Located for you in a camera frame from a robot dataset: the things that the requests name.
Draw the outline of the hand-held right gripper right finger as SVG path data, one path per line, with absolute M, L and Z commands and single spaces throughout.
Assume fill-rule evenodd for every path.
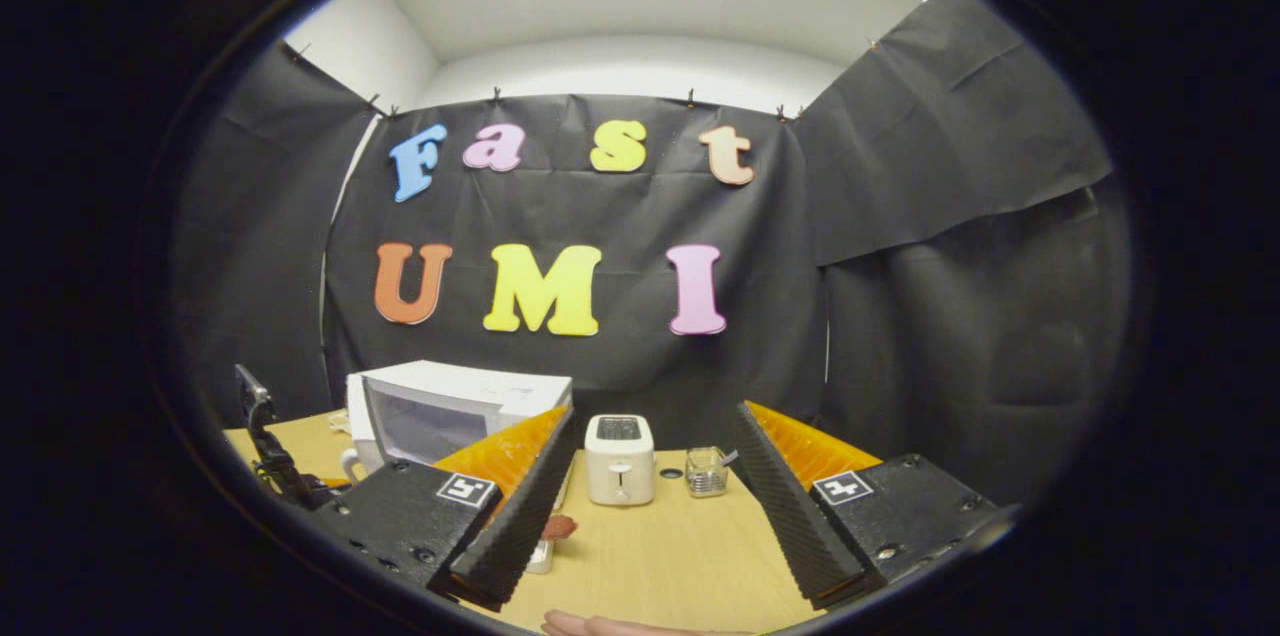
M 764 404 L 737 404 L 733 448 L 817 610 L 905 580 L 1012 514 L 923 456 L 879 459 Z

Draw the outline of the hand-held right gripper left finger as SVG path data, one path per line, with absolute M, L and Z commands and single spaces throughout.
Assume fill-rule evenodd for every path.
M 559 404 L 434 465 L 388 459 L 310 516 L 404 586 L 499 610 L 543 540 L 577 439 L 579 413 Z

